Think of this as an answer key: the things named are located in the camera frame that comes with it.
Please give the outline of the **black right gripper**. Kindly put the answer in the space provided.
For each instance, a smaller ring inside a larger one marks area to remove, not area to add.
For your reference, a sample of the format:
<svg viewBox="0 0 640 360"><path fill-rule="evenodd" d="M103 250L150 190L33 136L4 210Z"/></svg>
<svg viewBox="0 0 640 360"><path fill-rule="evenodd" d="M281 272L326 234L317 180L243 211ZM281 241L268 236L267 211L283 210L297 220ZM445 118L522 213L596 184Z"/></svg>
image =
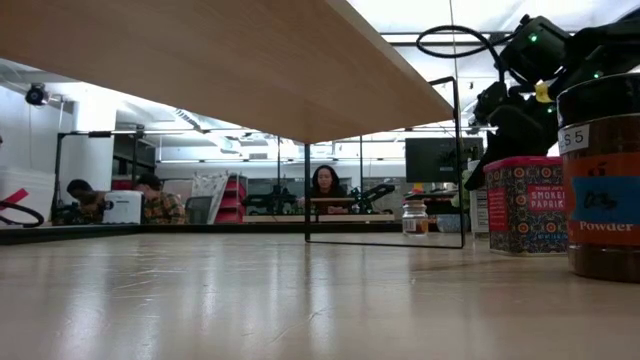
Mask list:
<svg viewBox="0 0 640 360"><path fill-rule="evenodd" d="M527 115L516 107L527 106L532 101L531 98L525 99L524 94L534 93L538 83L559 75L569 38L569 32L546 17L524 15L521 18L494 64L499 73L509 74L516 84L507 85L504 80L499 80L477 97L473 110L475 120L489 120L497 130L487 134L487 148L466 181L466 190L477 190L484 185L483 169L500 159L505 135L526 155L546 156L557 142L558 124L555 118Z"/></svg>

